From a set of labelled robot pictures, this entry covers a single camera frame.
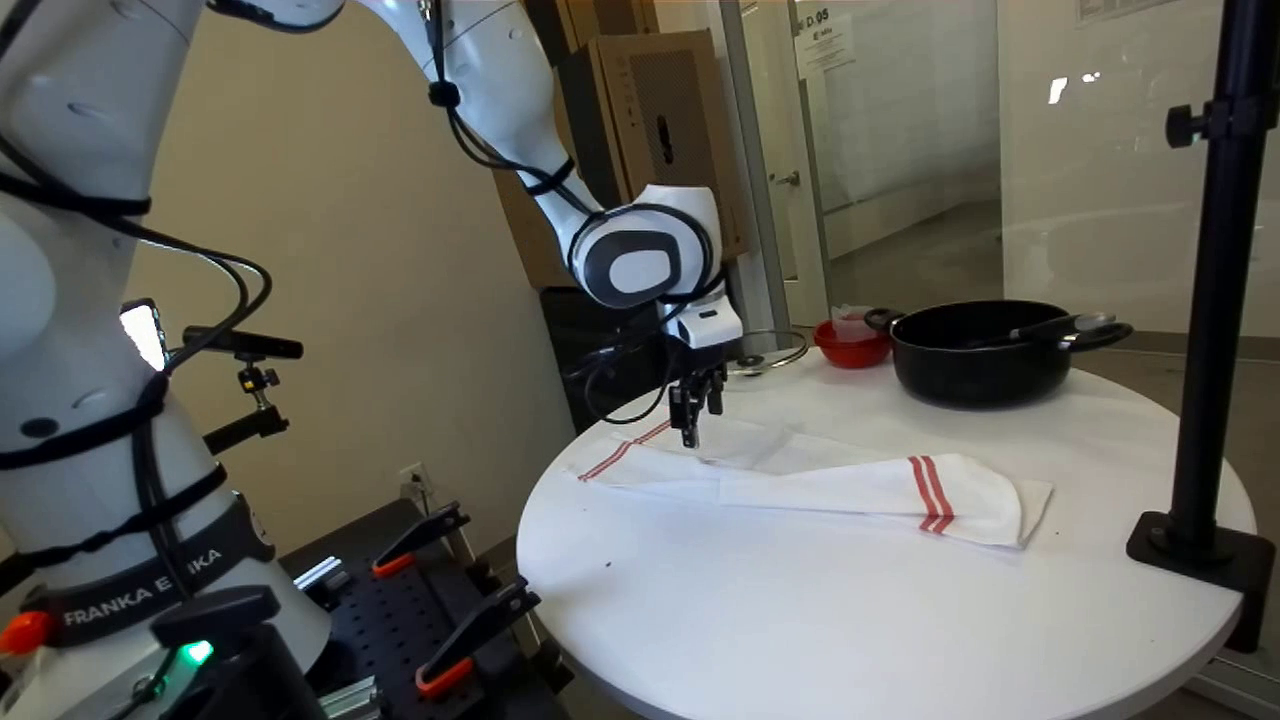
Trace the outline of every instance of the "door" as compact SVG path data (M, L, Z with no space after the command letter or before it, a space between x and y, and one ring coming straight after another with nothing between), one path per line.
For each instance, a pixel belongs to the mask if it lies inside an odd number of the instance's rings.
M740 19L786 320L820 322L830 316L828 256L815 210L815 170L796 69L791 0L740 0Z

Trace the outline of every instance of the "floor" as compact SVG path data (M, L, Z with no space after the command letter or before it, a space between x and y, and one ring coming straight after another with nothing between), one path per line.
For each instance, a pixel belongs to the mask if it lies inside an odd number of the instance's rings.
M870 245L830 264L830 301L927 306L946 301L998 297L998 209L971 202L919 225L902 234ZM1164 407L1180 407L1185 348L1172 334L1134 334L1107 352L1080 356L1080 367L1111 377ZM1244 476L1260 508L1260 530L1280 541L1280 484L1267 467L1280 462L1280 344L1244 344L1235 367L1235 398L1229 429L1229 458ZM1267 649L1280 649L1280 578L1272 587ZM605 687L581 679L563 693L574 720L626 720ZM1175 693L1148 720L1240 720L1240 710L1211 705L1196 693Z

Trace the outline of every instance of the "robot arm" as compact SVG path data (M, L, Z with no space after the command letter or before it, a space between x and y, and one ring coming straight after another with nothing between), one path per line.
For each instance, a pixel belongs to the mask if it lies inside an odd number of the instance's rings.
M673 425L697 442L718 412L722 352L745 334L722 297L718 216L708 186L645 186L600 209L552 128L552 69L519 0L362 0L408 47L458 144L519 170L574 283L612 313L656 306L676 339Z

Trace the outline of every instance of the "red stripe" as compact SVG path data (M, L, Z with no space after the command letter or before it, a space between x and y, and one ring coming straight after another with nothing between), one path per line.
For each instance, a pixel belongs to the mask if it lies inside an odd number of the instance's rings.
M591 462L589 472L581 472L574 479L595 479L605 476L612 462L621 462L626 455L626 446L656 440L663 429L673 429L673 420L649 429L645 437L622 440L621 446L612 446L600 462Z
M919 455L907 455L907 458L910 458L914 492L919 492L919 499L925 499L919 530L930 530L930 522L937 522L937 505L930 505L930 494L927 494L927 479L925 479Z
M953 511L943 479L937 476L930 455L919 455L919 458L925 458L927 486L930 486L937 505L943 508L939 522L930 527L939 536L954 520L954 511Z

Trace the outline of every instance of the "black stand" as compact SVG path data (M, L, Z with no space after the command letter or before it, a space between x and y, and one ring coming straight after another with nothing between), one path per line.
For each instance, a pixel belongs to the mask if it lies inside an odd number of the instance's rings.
M1255 195L1276 128L1276 9L1276 0L1229 0L1215 99L1202 116L1167 110L1167 144L1206 139L1206 184L1172 508L1167 517L1148 511L1126 541L1131 559L1244 591L1244 616L1229 640L1235 653L1260 642L1276 559L1267 541L1215 527Z

